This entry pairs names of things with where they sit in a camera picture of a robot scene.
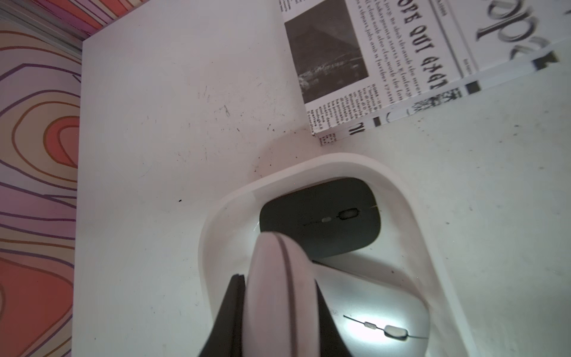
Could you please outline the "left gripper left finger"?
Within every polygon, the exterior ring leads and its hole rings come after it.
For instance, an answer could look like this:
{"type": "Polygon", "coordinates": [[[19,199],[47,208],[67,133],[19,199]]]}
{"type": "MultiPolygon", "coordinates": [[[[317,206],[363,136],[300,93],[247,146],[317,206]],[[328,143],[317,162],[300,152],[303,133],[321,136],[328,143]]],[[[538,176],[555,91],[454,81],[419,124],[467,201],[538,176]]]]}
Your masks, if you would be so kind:
{"type": "Polygon", "coordinates": [[[200,357],[242,356],[242,317],[245,277],[233,275],[200,357]]]}

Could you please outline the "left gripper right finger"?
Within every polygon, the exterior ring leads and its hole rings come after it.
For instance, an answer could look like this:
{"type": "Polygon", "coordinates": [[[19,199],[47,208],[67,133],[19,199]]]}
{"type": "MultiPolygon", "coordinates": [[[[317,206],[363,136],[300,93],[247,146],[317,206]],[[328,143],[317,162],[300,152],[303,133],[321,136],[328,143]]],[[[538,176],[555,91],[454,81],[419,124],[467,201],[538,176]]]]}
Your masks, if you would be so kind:
{"type": "Polygon", "coordinates": [[[349,348],[341,337],[339,329],[335,324],[330,308],[324,297],[324,293],[317,281],[314,283],[313,293],[312,308],[314,312],[312,315],[315,319],[314,330],[317,334],[315,337],[317,341],[317,356],[352,356],[349,348]]]}

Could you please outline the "white mouse upside-down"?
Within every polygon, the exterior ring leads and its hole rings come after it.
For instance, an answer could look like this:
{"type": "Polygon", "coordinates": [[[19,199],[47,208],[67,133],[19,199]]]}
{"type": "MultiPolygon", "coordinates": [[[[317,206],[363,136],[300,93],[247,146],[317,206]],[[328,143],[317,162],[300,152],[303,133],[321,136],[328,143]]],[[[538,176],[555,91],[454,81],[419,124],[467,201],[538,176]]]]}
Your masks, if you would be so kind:
{"type": "Polygon", "coordinates": [[[431,319],[415,295],[315,263],[315,279],[352,356],[424,356],[431,319]]]}
{"type": "Polygon", "coordinates": [[[312,263],[291,238],[257,238],[246,280],[242,355],[319,356],[318,297],[312,263]]]}

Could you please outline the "black mouse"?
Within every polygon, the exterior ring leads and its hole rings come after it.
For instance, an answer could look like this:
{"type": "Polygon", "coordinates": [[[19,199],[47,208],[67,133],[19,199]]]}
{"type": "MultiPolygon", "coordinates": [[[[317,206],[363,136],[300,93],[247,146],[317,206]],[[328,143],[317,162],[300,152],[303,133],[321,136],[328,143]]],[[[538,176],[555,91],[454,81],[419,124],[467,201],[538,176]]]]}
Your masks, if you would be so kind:
{"type": "Polygon", "coordinates": [[[337,178],[280,196],[263,205],[260,230],[294,240],[311,260],[334,257],[372,244],[382,220],[370,186],[337,178]]]}

